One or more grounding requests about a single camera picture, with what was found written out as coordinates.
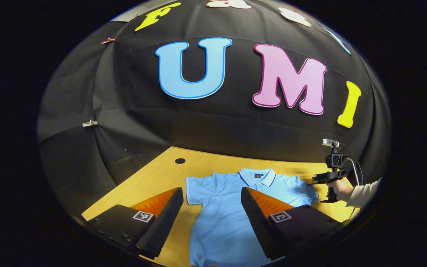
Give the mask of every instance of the pink letter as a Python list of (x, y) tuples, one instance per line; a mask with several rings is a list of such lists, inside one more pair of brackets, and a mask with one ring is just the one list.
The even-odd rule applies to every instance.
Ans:
[(304, 100), (299, 103), (300, 110), (312, 115), (324, 112), (322, 92), (324, 73), (327, 71), (324, 64), (308, 58), (297, 72), (282, 48), (258, 44), (255, 51), (263, 57), (263, 77), (259, 93), (253, 96), (253, 103), (268, 108), (279, 106), (281, 99), (276, 92), (279, 81), (288, 108), (294, 107), (302, 92), (306, 90)]

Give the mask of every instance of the orange soft gripper pad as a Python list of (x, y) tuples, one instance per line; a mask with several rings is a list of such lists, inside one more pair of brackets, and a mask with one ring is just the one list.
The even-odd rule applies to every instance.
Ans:
[(288, 203), (284, 203), (283, 201), (275, 199), (271, 196), (258, 192), (249, 187), (247, 187), (246, 189), (248, 190), (251, 197), (256, 201), (256, 204), (258, 204), (258, 207), (261, 209), (266, 219), (268, 219), (271, 214), (275, 214), (281, 211), (287, 211), (294, 208)]
[(153, 196), (152, 198), (148, 198), (147, 200), (141, 201), (140, 203), (131, 206), (131, 208), (134, 208), (138, 211), (152, 213), (157, 218), (177, 189), (178, 188), (174, 188), (159, 195)]

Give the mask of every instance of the light blue polo shirt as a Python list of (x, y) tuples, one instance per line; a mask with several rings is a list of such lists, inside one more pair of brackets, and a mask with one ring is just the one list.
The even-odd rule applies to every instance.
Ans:
[(250, 187), (294, 207), (319, 201), (312, 185), (299, 176), (276, 174), (273, 169), (242, 169), (236, 174), (186, 178), (189, 205), (202, 204), (192, 226), (189, 258), (192, 265), (259, 267), (266, 258), (241, 203), (243, 187)]

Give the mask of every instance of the person's arm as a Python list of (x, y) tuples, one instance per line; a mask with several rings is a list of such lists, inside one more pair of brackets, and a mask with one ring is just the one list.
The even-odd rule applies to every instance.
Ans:
[(362, 208), (375, 194), (378, 181), (372, 184), (359, 185), (351, 188), (340, 179), (327, 184), (327, 186), (333, 188), (337, 195), (337, 200), (347, 202), (346, 207)]

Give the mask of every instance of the shirt sleeve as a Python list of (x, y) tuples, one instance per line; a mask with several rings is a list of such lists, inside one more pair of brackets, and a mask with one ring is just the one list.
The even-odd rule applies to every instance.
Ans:
[(224, 175), (214, 173), (204, 178), (185, 178), (185, 197), (189, 205), (202, 204), (203, 200), (215, 195), (220, 184), (224, 183)]
[(363, 208), (377, 191), (379, 181), (356, 186), (349, 201), (347, 201), (346, 207)]

